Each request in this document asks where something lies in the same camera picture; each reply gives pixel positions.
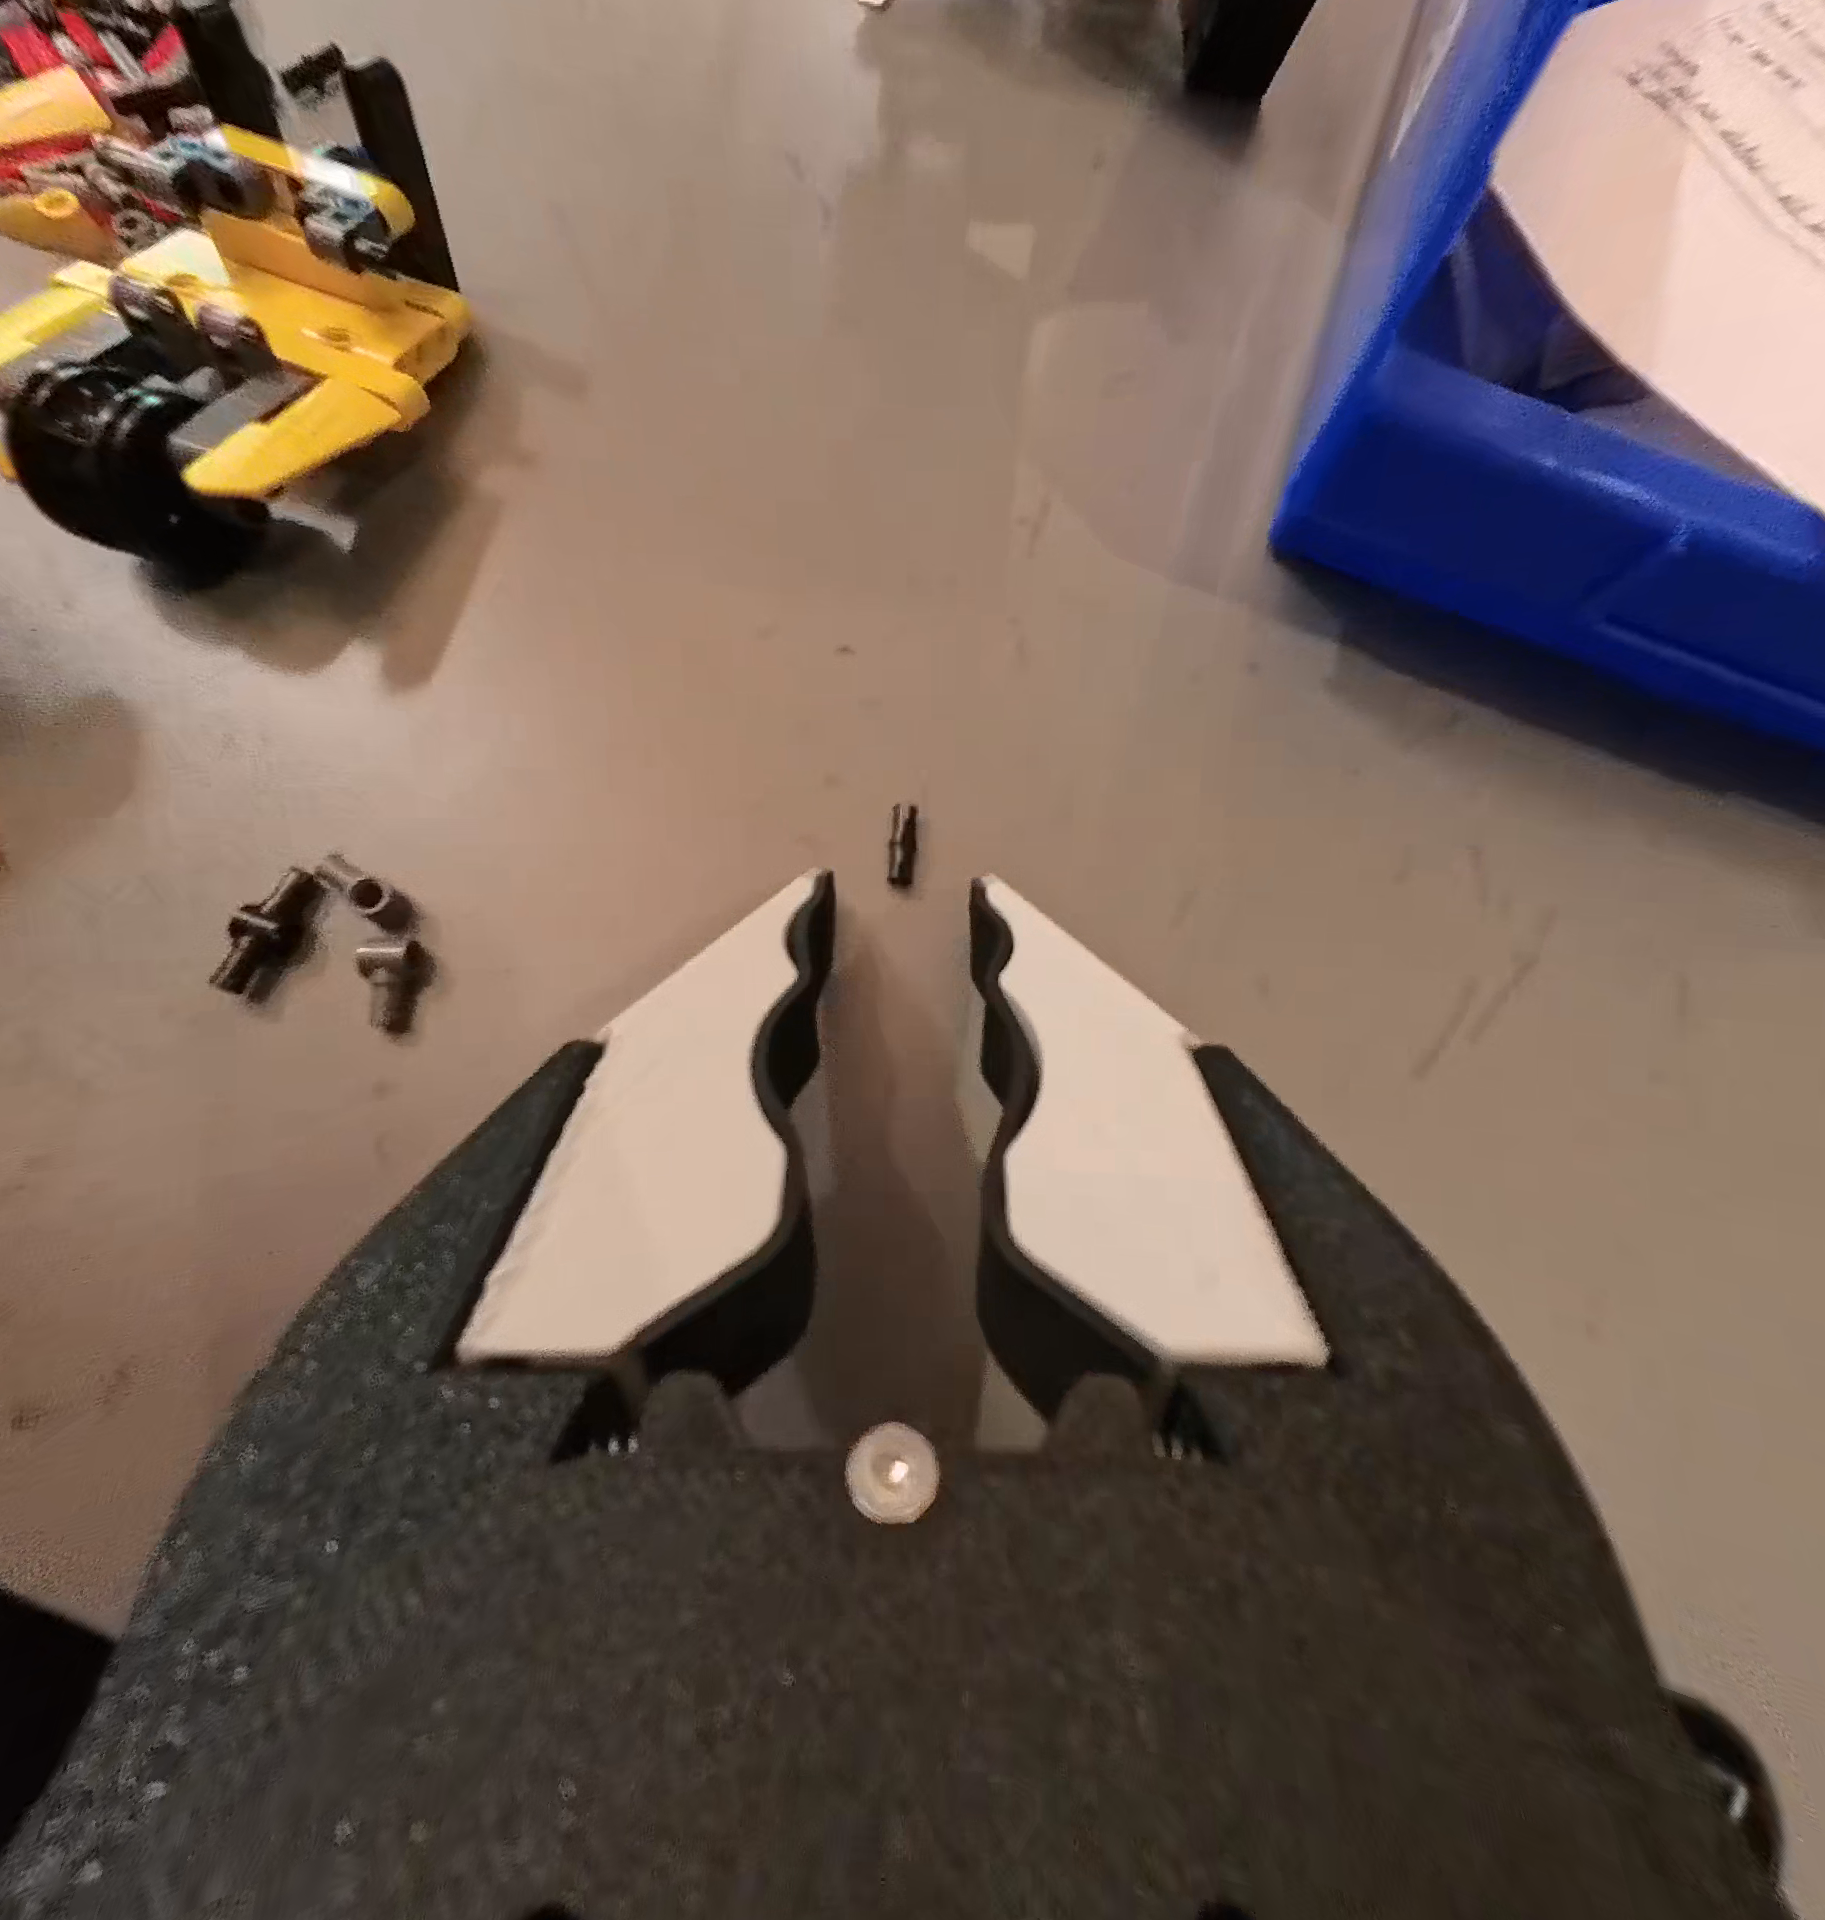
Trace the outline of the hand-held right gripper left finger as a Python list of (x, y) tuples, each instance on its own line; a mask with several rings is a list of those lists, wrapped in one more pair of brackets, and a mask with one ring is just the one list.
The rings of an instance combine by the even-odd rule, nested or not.
[(781, 1245), (803, 1170), (836, 884), (807, 872), (594, 1039), (594, 1066), (474, 1305), (461, 1364), (645, 1357)]

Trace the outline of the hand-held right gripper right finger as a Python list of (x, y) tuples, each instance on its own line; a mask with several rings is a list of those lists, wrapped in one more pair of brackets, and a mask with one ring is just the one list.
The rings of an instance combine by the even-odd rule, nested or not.
[(1010, 1375), (1324, 1369), (1202, 1042), (1019, 891), (972, 885), (979, 1321)]

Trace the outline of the grey connector piece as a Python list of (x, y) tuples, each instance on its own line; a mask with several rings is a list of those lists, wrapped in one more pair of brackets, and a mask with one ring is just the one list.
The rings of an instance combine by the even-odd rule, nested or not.
[(372, 1029), (386, 1039), (410, 1033), (421, 995), (434, 962), (417, 939), (362, 943), (354, 955), (356, 973), (370, 993)]

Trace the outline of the dark grey cylinder piece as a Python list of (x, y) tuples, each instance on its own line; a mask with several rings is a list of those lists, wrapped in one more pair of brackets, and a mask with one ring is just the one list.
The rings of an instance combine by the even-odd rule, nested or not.
[(357, 919), (381, 933), (410, 933), (417, 927), (412, 903), (388, 880), (376, 879), (339, 851), (316, 861), (320, 884)]

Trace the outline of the black connector piece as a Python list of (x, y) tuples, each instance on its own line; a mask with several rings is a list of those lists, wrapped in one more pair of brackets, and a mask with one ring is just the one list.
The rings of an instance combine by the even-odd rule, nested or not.
[(313, 868), (288, 868), (261, 900), (242, 904), (209, 985), (226, 998), (269, 998), (308, 944), (324, 893)]

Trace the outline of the blue plastic bin white tag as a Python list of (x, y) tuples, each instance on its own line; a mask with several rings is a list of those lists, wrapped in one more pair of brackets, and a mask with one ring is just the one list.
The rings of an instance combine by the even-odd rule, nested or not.
[(1449, 261), (1579, 5), (1423, 5), (1271, 524), (1318, 563), (1825, 757), (1825, 520), (1474, 372)]

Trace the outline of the small yellow toy wheel assembly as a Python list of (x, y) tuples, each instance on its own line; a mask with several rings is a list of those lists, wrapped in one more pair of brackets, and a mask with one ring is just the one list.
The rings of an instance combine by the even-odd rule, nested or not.
[(178, 5), (208, 108), (51, 186), (0, 237), (56, 261), (0, 310), (0, 476), (40, 519), (186, 586), (250, 563), (294, 496), (405, 434), (473, 333), (392, 61), (281, 72), (229, 5)]

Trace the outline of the white paper sheet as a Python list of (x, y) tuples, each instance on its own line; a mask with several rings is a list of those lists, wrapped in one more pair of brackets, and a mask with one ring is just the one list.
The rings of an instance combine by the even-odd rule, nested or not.
[(1574, 13), (1491, 192), (1601, 348), (1825, 520), (1825, 2)]

